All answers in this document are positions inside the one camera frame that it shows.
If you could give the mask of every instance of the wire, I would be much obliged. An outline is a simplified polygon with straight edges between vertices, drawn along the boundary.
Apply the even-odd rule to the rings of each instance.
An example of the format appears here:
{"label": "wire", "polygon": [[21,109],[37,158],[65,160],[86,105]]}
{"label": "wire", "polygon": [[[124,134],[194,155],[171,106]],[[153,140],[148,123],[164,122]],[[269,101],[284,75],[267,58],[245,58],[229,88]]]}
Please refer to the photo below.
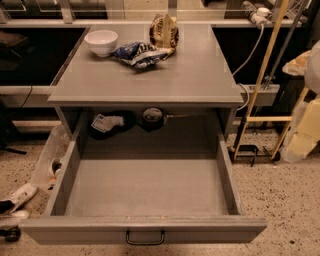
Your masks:
{"label": "wire", "polygon": [[[246,61],[245,61],[235,72],[232,73],[233,76],[235,76],[235,74],[237,74],[237,73],[248,63],[248,61],[251,59],[253,53],[255,52],[255,50],[257,49],[257,47],[258,47],[258,45],[259,45],[259,43],[260,43],[260,40],[261,40],[262,35],[263,35],[263,32],[264,32],[264,24],[261,24],[261,32],[260,32],[259,38],[258,38],[255,46],[253,47],[253,49],[252,49],[249,57],[246,59]],[[246,95],[247,95],[247,100],[246,100],[246,102],[245,102],[241,107],[239,107],[239,108],[237,109],[237,111],[245,108],[245,107],[249,104],[249,101],[250,101],[250,94],[249,94],[247,88],[246,88],[243,84],[241,84],[241,83],[238,83],[238,85],[245,91],[245,93],[246,93]]]}
{"label": "wire", "polygon": [[252,57],[253,53],[255,52],[258,44],[260,43],[260,40],[261,40],[262,35],[263,35],[263,31],[264,31],[264,24],[261,24],[261,32],[260,32],[260,36],[259,36],[259,38],[258,38],[258,40],[256,42],[256,45],[253,47],[253,49],[252,49],[249,57],[246,59],[246,61],[236,71],[234,71],[232,73],[233,76],[235,76],[235,74],[237,74],[248,63],[248,61],[251,59],[251,57]]}
{"label": "wire", "polygon": [[238,85],[240,85],[240,87],[246,92],[247,100],[246,100],[246,102],[245,102],[241,107],[239,107],[239,108],[237,109],[237,111],[245,108],[245,107],[249,104],[249,101],[250,101],[250,94],[249,94],[248,89],[247,89],[243,84],[241,84],[241,83],[238,83]]}
{"label": "wire", "polygon": [[[23,108],[24,105],[27,103],[27,101],[28,101],[28,99],[29,99],[29,97],[30,97],[30,95],[31,95],[31,93],[32,93],[32,90],[33,90],[33,86],[31,85],[31,86],[30,86],[30,91],[29,91],[27,97],[24,99],[23,103],[21,104],[20,107],[18,107],[18,109]],[[11,117],[11,116],[13,116],[13,115],[15,115],[15,114],[16,114],[16,112],[12,112],[12,113],[8,114],[7,117]]]}

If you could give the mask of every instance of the cabinet top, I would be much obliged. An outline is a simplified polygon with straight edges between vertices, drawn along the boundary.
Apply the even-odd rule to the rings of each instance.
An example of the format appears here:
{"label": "cabinet top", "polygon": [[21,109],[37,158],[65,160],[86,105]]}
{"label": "cabinet top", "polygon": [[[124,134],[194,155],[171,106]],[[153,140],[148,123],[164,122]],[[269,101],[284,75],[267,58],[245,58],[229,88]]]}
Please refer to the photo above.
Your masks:
{"label": "cabinet top", "polygon": [[[150,24],[93,25],[90,31],[118,33],[120,47],[131,42],[149,43]],[[176,52],[147,70],[101,58],[83,41],[57,83],[49,102],[60,106],[108,104],[241,105],[236,85],[212,27],[179,24]]]}

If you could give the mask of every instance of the gray cabinet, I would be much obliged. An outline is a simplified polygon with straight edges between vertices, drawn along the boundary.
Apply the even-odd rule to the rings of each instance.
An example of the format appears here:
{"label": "gray cabinet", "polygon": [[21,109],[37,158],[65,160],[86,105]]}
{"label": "gray cabinet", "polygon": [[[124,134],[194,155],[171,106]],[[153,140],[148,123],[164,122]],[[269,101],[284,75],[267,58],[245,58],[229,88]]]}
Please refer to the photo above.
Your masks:
{"label": "gray cabinet", "polygon": [[[144,24],[91,30],[101,28],[119,44],[148,38]],[[43,217],[21,225],[40,244],[238,243],[266,227],[245,215],[225,145],[240,91],[211,27],[179,29],[175,55],[146,71],[81,44],[49,99],[71,138],[62,170]],[[95,113],[139,117],[150,106],[180,117],[152,132],[88,135]]]}

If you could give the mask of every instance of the speckled floor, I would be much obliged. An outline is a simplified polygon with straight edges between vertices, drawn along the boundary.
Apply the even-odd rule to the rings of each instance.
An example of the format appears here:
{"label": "speckled floor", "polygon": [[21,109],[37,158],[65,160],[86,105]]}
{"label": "speckled floor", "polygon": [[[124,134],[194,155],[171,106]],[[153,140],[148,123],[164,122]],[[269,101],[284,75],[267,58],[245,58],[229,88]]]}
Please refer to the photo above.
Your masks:
{"label": "speckled floor", "polygon": [[[228,143],[234,140],[234,134]],[[272,147],[277,135],[272,129],[245,140]],[[44,140],[16,141],[10,146],[27,155],[0,152],[0,197],[28,182],[44,146]],[[253,167],[249,158],[238,158],[233,170],[247,215],[265,218],[268,227],[250,244],[43,246],[22,234],[15,243],[0,238],[0,255],[320,255],[320,150],[304,161],[289,164],[259,157]],[[37,218],[43,212],[47,195],[39,191],[24,208]]]}

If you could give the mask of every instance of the white bowl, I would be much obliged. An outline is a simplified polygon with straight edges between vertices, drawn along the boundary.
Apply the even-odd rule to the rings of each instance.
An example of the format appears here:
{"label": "white bowl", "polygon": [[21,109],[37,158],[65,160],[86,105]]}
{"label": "white bowl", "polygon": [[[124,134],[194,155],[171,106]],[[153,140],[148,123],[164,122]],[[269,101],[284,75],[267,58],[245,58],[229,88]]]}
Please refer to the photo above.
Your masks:
{"label": "white bowl", "polygon": [[93,53],[100,57],[106,57],[115,50],[118,34],[111,30],[97,30],[88,33],[84,41]]}

